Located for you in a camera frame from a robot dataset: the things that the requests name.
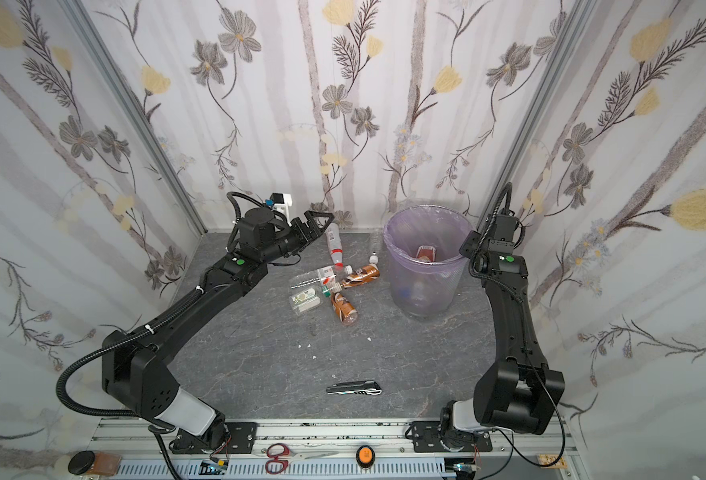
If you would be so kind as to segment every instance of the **brown labeled bottle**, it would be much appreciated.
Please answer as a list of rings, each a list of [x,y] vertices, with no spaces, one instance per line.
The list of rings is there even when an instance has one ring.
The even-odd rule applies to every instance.
[[[331,294],[331,304],[334,306],[335,312],[337,312],[337,318],[340,319],[343,325],[350,326],[356,323],[358,311],[341,293]]]
[[[380,278],[380,271],[377,268],[377,265],[368,264],[356,269],[355,272],[344,278],[340,284],[342,284],[342,288],[351,288],[353,286],[369,283],[375,278]]]

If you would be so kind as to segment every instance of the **black mounting plate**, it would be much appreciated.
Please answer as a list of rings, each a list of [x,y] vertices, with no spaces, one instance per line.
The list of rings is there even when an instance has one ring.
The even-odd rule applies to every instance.
[[[257,424],[254,422],[226,422],[225,425],[230,432],[228,443],[228,454],[252,453],[252,446],[255,444]],[[190,435],[185,430],[178,430],[177,437],[169,444],[169,451],[178,455],[200,455],[211,452],[200,439]]]
[[[459,452],[473,452],[473,435],[467,434],[469,443],[463,445]],[[445,453],[448,452],[441,444],[441,434],[439,433],[439,422],[412,422],[411,423],[411,443],[415,448],[415,453]],[[476,436],[476,448],[479,452],[491,452],[492,441],[489,436]]]

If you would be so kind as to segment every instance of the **jar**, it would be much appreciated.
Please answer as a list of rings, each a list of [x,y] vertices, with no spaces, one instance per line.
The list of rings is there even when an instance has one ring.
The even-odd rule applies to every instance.
[[[67,470],[73,475],[101,475],[112,477],[118,473],[121,456],[114,453],[84,450],[70,458]]]

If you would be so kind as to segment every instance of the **orange bottle label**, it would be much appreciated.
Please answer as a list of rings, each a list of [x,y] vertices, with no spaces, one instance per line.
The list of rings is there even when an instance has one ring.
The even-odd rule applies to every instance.
[[[377,265],[368,264],[348,275],[341,284],[342,288],[351,288],[352,286],[369,283],[375,278],[380,278],[380,271],[377,269]]]
[[[357,312],[353,304],[348,302],[348,299],[343,297],[340,293],[335,293],[331,296],[331,304],[335,306],[337,318],[339,318],[341,322],[344,321],[344,318],[350,316],[350,314]]]

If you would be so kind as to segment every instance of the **scissors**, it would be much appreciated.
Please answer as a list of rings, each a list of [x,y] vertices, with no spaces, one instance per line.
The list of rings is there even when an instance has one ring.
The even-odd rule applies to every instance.
[[[339,452],[308,452],[291,453],[289,447],[283,443],[274,443],[265,452],[270,460],[265,462],[265,471],[270,475],[278,475],[289,467],[290,462],[301,462],[302,460],[312,460],[313,458],[323,458],[337,455]]]

